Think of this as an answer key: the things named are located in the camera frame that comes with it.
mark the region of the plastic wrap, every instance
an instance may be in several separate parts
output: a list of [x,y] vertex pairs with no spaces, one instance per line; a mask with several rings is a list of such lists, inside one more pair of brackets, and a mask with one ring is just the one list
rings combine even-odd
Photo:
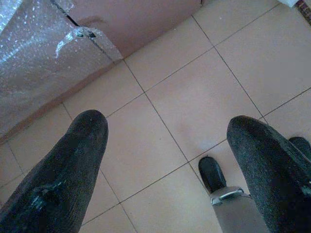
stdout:
[[[72,8],[71,1],[58,2],[64,11]],[[102,32],[75,26],[48,0],[4,0],[3,5],[0,137],[88,75],[122,58]]]

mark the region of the tile floor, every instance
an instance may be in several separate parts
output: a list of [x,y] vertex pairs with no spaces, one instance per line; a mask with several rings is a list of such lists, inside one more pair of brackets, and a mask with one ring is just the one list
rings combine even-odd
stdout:
[[0,147],[0,204],[86,109],[109,141],[82,233],[220,233],[198,176],[206,154],[246,191],[236,115],[311,140],[311,27],[275,0],[209,0]]

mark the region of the shoe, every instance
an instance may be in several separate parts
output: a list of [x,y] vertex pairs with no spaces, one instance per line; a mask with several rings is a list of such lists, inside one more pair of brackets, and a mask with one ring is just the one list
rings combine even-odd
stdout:
[[199,171],[203,183],[210,194],[218,189],[226,187],[223,172],[212,157],[204,157],[199,161]]
[[292,137],[289,139],[308,159],[311,160],[310,143],[303,137]]

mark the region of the floor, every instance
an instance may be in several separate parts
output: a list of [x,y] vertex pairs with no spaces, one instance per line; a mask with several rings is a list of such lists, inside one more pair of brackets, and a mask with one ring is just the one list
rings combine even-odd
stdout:
[[210,0],[0,147],[0,202],[80,112],[109,141],[81,233],[220,233],[198,161],[248,192],[226,141],[237,115],[311,140],[311,28],[276,0]]

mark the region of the grey trouser leg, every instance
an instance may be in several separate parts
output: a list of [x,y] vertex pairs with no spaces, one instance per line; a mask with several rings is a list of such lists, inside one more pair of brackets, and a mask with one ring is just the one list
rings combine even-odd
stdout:
[[254,200],[241,191],[238,187],[225,187],[211,194],[223,233],[268,233]]

